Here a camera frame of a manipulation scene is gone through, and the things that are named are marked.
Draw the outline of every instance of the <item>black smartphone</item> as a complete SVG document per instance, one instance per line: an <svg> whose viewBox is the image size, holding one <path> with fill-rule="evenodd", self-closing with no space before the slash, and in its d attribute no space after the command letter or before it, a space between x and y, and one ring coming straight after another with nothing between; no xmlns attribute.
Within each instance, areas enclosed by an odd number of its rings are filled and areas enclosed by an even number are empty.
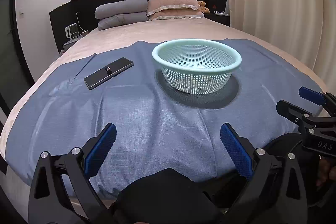
<svg viewBox="0 0 336 224"><path fill-rule="evenodd" d="M113 76L118 75L124 70L127 70L133 65L133 61L122 57L84 78L85 84L87 85L89 90L93 90L97 86L111 79Z"/></svg>

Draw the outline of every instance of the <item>metal screw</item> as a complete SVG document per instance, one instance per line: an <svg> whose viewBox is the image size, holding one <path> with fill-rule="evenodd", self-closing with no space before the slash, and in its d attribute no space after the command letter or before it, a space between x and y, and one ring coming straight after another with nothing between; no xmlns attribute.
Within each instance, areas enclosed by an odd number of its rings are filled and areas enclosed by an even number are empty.
<svg viewBox="0 0 336 224"><path fill-rule="evenodd" d="M41 153L41 158L44 159L48 156L48 152L47 151L44 151Z"/></svg>
<svg viewBox="0 0 336 224"><path fill-rule="evenodd" d="M288 153L288 157L291 159L291 160L294 160L295 159L295 155L293 153Z"/></svg>
<svg viewBox="0 0 336 224"><path fill-rule="evenodd" d="M262 155L265 154L265 150L263 150L262 148L258 148L257 149L257 154L260 155L260 156L262 156Z"/></svg>
<svg viewBox="0 0 336 224"><path fill-rule="evenodd" d="M80 151L81 151L80 148L75 147L74 149L71 150L71 153L72 153L73 155L77 155L77 154L79 154Z"/></svg>

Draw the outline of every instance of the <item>mint green colander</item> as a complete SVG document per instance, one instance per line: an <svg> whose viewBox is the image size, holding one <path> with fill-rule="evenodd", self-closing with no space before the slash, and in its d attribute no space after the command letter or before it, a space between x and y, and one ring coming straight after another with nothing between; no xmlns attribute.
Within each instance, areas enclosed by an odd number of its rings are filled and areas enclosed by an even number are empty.
<svg viewBox="0 0 336 224"><path fill-rule="evenodd" d="M191 94L220 90L242 58L233 48L205 39L178 39L156 46L152 52L167 82Z"/></svg>

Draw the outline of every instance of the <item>pillow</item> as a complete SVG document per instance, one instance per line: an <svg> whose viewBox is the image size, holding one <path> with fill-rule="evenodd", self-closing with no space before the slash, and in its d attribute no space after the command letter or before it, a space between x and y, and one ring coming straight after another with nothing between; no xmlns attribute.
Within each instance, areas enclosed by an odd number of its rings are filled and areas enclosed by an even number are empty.
<svg viewBox="0 0 336 224"><path fill-rule="evenodd" d="M147 0L124 0L106 3L97 7L94 15L97 19L108 18L120 14L132 14L147 10Z"/></svg>
<svg viewBox="0 0 336 224"><path fill-rule="evenodd" d="M149 0L147 15L150 16L166 9L191 8L197 10L199 7L197 0Z"/></svg>
<svg viewBox="0 0 336 224"><path fill-rule="evenodd" d="M204 14L199 10L187 9L170 9L162 10L149 16L149 20L156 19L174 19L174 18L203 18Z"/></svg>
<svg viewBox="0 0 336 224"><path fill-rule="evenodd" d="M139 12L133 14L115 15L109 18L104 18L98 22L98 31L109 29L111 27L132 24L136 22L147 21L146 12Z"/></svg>

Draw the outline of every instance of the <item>power cord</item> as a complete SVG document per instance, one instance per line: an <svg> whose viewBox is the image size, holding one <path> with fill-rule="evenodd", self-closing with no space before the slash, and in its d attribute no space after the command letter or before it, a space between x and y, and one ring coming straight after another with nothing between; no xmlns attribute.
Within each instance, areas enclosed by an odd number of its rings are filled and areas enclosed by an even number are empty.
<svg viewBox="0 0 336 224"><path fill-rule="evenodd" d="M76 17L77 17L78 26L82 29L83 32L85 32L85 30L84 30L84 29L80 26L80 24L79 24L78 15L77 15L78 13L79 13L79 12L76 12Z"/></svg>

